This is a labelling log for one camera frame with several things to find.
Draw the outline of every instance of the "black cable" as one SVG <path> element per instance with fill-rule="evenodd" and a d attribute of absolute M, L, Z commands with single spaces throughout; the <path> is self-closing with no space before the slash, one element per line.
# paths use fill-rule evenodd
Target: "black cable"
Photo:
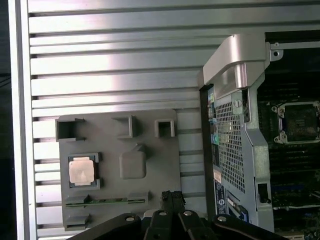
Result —
<path fill-rule="evenodd" d="M 7 83 L 1 85 L 0 88 L 2 88 L 2 87 L 4 87 L 4 86 L 7 86 L 7 85 L 10 84 L 10 83 L 11 83 L 11 81 L 8 81 Z"/>
<path fill-rule="evenodd" d="M 7 80 L 9 80 L 9 79 L 11 79 L 11 76 L 8 77 L 8 78 L 6 78 L 5 80 L 0 81 L 0 84 L 4 83 L 5 81 L 7 81 Z"/>

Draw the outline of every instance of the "sticker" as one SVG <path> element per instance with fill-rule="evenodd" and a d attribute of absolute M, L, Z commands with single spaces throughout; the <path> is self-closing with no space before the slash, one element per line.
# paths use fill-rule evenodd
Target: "sticker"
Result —
<path fill-rule="evenodd" d="M 218 201 L 218 204 L 219 204 L 219 205 L 225 205 L 225 200 L 220 199 L 220 200 Z"/>
<path fill-rule="evenodd" d="M 221 183 L 221 173 L 218 170 L 213 169 L 213 178 Z"/>
<path fill-rule="evenodd" d="M 216 202 L 216 214 L 227 214 L 225 188 L 218 181 L 214 181 L 214 198 Z"/>

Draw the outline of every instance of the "metal bracket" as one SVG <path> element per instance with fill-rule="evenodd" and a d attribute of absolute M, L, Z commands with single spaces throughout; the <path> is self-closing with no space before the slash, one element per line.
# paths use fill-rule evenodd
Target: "metal bracket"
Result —
<path fill-rule="evenodd" d="M 270 50 L 270 62 L 279 61 L 284 56 L 283 50 Z"/>

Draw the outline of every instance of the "gray plastic block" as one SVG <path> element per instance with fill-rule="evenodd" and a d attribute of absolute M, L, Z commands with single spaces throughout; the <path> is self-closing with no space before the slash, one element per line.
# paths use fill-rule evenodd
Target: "gray plastic block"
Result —
<path fill-rule="evenodd" d="M 75 230 L 84 230 L 87 227 L 89 222 L 89 215 L 82 215 L 82 216 L 71 216 L 69 217 L 66 223 L 66 229 L 69 231 Z"/>
<path fill-rule="evenodd" d="M 113 117 L 118 122 L 118 139 L 132 139 L 137 136 L 137 120 L 134 116 Z"/>
<path fill-rule="evenodd" d="M 146 176 L 147 156 L 143 145 L 137 145 L 133 150 L 122 153 L 119 161 L 122 179 L 143 179 Z"/>
<path fill-rule="evenodd" d="M 85 120 L 76 124 L 74 132 L 75 136 L 85 140 L 59 141 L 62 219 L 66 230 L 75 229 L 75 226 L 68 225 L 70 217 L 90 216 L 86 226 L 91 228 L 123 213 L 139 214 L 158 209 L 163 191 L 181 190 L 179 141 L 171 134 L 177 123 L 176 111 L 160 109 L 64 115 L 58 121 L 72 122 L 74 119 Z M 169 137 L 155 137 L 157 120 L 169 123 Z M 129 153 L 131 159 L 123 153 Z M 121 155 L 125 160 L 122 166 Z M 96 186 L 71 187 L 69 162 L 74 157 L 87 156 L 94 161 Z M 125 169 L 128 166 L 126 160 L 138 163 L 132 168 L 136 175 L 132 175 L 132 169 Z M 89 200 L 83 204 L 69 203 L 73 197 L 87 195 Z"/>
<path fill-rule="evenodd" d="M 84 137 L 77 135 L 77 126 L 83 124 L 84 119 L 74 118 L 71 120 L 55 121 L 55 140 L 57 142 L 74 142 L 85 140 Z"/>
<path fill-rule="evenodd" d="M 64 201 L 64 203 L 65 204 L 84 204 L 88 200 L 89 200 L 89 195 L 86 195 L 86 196 L 70 196 Z"/>
<path fill-rule="evenodd" d="M 154 121 L 154 136 L 156 138 L 174 137 L 175 121 L 173 119 L 157 119 Z"/>

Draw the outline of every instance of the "metal frame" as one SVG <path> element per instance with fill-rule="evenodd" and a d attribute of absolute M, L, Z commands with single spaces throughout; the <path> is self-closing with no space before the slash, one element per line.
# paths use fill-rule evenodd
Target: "metal frame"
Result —
<path fill-rule="evenodd" d="M 9 1 L 17 238 L 36 239 L 28 1 Z"/>
<path fill-rule="evenodd" d="M 269 150 L 259 130 L 257 109 L 257 89 L 265 80 L 264 71 L 270 60 L 270 46 L 263 33 L 236 34 L 228 37 L 204 65 L 203 75 L 205 85 L 213 84 L 214 107 L 231 104 L 232 114 L 238 116 L 240 122 L 244 187 L 239 189 L 236 177 L 233 180 L 232 176 L 224 174 L 230 168 L 231 155 L 219 157 L 222 185 L 248 211 L 250 223 L 274 231 L 272 205 L 269 202 L 260 203 L 258 194 L 258 185 L 266 184 L 268 196 L 271 196 Z M 243 105 L 240 104 L 244 102 L 241 90 L 244 88 L 247 89 L 249 122 L 245 121 Z"/>

